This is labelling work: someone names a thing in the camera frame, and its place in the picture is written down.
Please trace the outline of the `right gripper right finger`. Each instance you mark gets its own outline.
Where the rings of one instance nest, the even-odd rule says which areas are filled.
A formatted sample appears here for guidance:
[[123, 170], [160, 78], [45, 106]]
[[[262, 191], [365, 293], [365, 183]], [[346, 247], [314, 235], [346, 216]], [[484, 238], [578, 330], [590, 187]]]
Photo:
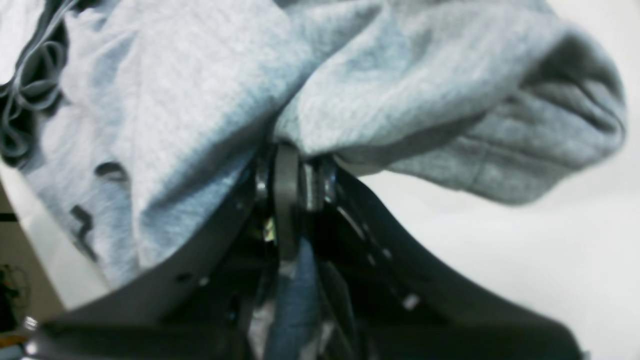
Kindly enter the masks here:
[[349, 290], [359, 359], [582, 359], [565, 325], [455, 271], [334, 161], [302, 162], [300, 192], [315, 254]]

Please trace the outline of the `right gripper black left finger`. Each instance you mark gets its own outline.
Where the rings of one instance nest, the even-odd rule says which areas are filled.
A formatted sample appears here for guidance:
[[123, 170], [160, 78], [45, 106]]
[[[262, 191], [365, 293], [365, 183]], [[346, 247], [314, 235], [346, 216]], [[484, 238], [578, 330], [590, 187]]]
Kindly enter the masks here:
[[269, 145], [174, 255], [87, 305], [39, 326], [28, 360], [251, 360], [262, 284], [295, 257], [298, 152]]

